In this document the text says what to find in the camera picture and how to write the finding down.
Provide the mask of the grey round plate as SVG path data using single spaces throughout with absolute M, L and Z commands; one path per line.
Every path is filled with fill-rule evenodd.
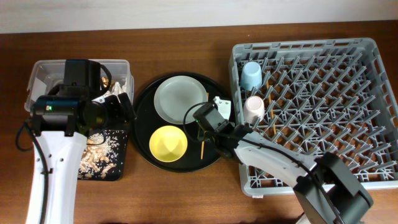
M 198 80 L 184 75 L 166 79 L 158 86 L 154 95 L 157 114 L 172 124 L 183 124 L 189 108 L 207 101 L 205 87 Z

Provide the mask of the pink cup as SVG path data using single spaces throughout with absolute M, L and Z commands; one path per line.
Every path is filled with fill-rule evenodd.
M 243 106 L 244 121 L 254 124 L 258 119 L 262 119 L 265 115 L 264 101 L 259 96 L 250 96 Z

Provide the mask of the wooden chopstick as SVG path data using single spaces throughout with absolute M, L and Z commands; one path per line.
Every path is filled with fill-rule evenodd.
M 206 93 L 206 101 L 209 99 L 209 93 Z M 200 159 L 203 160 L 203 155 L 204 155 L 204 148 L 205 148 L 205 141 L 203 140 L 201 142 L 201 154 L 200 154 Z
M 269 89 L 270 88 L 270 84 L 269 84 L 269 81 L 267 81 L 267 83 L 266 83 L 266 86 L 267 86 L 267 89 Z M 268 100 L 269 100 L 269 105 L 271 105 L 271 103 L 272 103 L 272 98 L 271 98 L 271 94 L 269 94 L 269 96 L 268 96 Z M 273 107 L 271 107 L 271 112 L 270 112 L 270 114 L 271 114 L 271 118 L 272 119 L 274 119 L 274 110 L 273 110 Z M 275 128 L 275 124 L 273 124 L 273 132 L 274 132 L 274 135 L 276 135 L 276 128 Z

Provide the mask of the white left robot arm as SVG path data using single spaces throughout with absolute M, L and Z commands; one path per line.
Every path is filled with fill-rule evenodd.
M 72 223 L 78 179 L 120 178 L 133 91 L 126 60 L 34 65 L 23 125 L 35 159 L 27 223 Z

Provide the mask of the light blue cup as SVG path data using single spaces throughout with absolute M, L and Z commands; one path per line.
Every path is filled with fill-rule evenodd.
M 248 62 L 243 66 L 240 86 L 244 90 L 251 91 L 262 85 L 261 66 L 257 62 Z

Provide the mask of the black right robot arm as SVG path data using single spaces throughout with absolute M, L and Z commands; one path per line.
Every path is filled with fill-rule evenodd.
M 293 189 L 303 208 L 301 223 L 360 223 L 373 206 L 369 192 L 336 154 L 313 157 L 288 150 L 248 126 L 231 124 L 210 102 L 193 109 L 203 140 L 220 156 L 261 169 Z

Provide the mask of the white tissue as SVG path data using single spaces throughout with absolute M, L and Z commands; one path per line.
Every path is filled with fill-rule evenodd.
M 99 103 L 104 103 L 105 98 L 111 95 L 115 95 L 118 96 L 121 93 L 126 93 L 126 88 L 127 85 L 121 85 L 119 82 L 116 82 L 113 87 L 108 90 L 105 94 L 103 94 L 102 96 L 99 96 L 97 98 L 95 98 L 93 101 L 99 102 Z

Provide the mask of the yellow bowl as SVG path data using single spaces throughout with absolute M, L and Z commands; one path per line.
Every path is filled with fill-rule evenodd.
M 175 162 L 183 157 L 188 147 L 186 134 L 176 126 L 156 129 L 149 140 L 150 153 L 160 162 Z

